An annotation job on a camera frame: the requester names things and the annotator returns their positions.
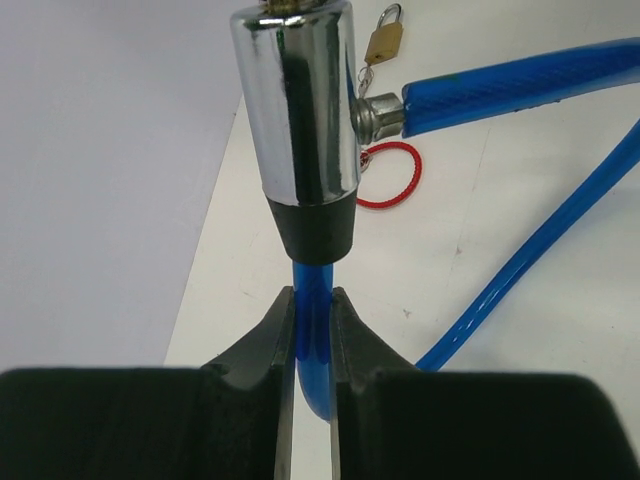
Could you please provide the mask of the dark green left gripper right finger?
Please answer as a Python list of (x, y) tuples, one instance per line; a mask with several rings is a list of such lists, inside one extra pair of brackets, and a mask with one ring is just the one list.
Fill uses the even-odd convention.
[(335, 289), (331, 460), (337, 479), (629, 479), (612, 403), (566, 374), (426, 373)]

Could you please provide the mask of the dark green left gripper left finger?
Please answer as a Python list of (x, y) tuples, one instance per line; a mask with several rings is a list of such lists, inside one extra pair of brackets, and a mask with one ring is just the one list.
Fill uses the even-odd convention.
[(5, 479), (287, 479), (294, 301), (198, 368), (29, 368), (1, 376)]

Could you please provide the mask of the red cable padlock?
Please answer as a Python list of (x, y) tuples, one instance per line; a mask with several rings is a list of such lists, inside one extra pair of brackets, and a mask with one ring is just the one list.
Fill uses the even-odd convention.
[(357, 205), (360, 208), (369, 211), (391, 210), (399, 207), (418, 190), (424, 161), (414, 146), (403, 141), (388, 141), (364, 150), (372, 154), (368, 169), (373, 174), (365, 181), (364, 195), (358, 194)]

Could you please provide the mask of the silver keys of handled padlock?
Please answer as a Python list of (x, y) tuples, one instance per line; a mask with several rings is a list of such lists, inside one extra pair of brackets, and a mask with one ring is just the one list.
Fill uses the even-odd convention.
[(364, 98), (371, 86), (371, 83), (374, 79), (374, 71), (370, 65), (365, 65), (358, 72), (358, 97)]

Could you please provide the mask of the blue cable lock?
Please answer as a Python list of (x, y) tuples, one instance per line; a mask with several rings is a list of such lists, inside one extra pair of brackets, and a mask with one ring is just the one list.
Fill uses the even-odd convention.
[(360, 158), (423, 133), (636, 83), (635, 38), (544, 53), (366, 97), (347, 1), (262, 1), (230, 21), (262, 188), (293, 263), (303, 395), (331, 415), (333, 266), (351, 250)]

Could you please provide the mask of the small brass padlock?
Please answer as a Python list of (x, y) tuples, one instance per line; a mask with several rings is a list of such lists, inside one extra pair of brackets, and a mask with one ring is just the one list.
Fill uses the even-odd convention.
[(388, 6), (371, 33), (364, 62), (368, 66), (389, 61), (398, 55), (403, 35), (403, 8), (399, 3)]

